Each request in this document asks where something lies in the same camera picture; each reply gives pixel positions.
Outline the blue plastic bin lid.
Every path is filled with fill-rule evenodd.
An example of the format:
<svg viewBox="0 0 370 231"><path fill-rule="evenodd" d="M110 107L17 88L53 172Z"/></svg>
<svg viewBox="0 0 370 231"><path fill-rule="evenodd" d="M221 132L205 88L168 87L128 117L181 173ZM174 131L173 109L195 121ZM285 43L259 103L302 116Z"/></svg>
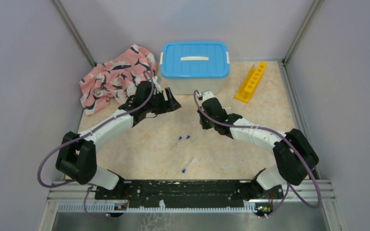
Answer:
<svg viewBox="0 0 370 231"><path fill-rule="evenodd" d="M230 72L227 46L220 41L168 42L160 54L160 72L168 79L224 78Z"/></svg>

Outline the pink patterned cloth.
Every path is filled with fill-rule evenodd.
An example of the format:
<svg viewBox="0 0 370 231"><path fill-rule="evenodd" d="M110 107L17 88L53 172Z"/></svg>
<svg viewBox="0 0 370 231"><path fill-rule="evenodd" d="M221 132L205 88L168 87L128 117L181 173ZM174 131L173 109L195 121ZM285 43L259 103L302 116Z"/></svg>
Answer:
<svg viewBox="0 0 370 231"><path fill-rule="evenodd" d="M79 82L80 103L86 116L92 116L109 105L119 105L135 94L140 82L153 77L157 61L148 49L133 44L125 52L105 63L99 63Z"/></svg>

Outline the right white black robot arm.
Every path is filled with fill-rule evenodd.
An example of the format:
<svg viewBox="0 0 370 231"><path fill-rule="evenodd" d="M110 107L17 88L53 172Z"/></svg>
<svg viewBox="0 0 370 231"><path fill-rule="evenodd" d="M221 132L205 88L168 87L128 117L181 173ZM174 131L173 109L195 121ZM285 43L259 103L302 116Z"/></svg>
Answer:
<svg viewBox="0 0 370 231"><path fill-rule="evenodd" d="M252 193L265 198L275 186L289 183L300 185L313 170L319 157L304 134L293 128L288 132L275 131L254 124L238 114L228 114L211 92L198 98L198 109L203 129L213 128L220 135L246 141L274 155L276 164L261 170L251 181Z"/></svg>

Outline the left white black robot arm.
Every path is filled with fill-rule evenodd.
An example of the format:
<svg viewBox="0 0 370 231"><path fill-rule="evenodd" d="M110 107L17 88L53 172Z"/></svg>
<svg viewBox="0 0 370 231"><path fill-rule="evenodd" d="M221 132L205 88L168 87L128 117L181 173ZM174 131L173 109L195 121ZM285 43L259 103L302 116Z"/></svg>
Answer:
<svg viewBox="0 0 370 231"><path fill-rule="evenodd" d="M113 199L120 199L125 186L120 176L97 165L96 154L117 135L133 128L149 113L160 115L180 109L170 88L142 81L133 96L111 116L80 134L69 132L62 140L55 167L81 185L91 184L106 189Z"/></svg>

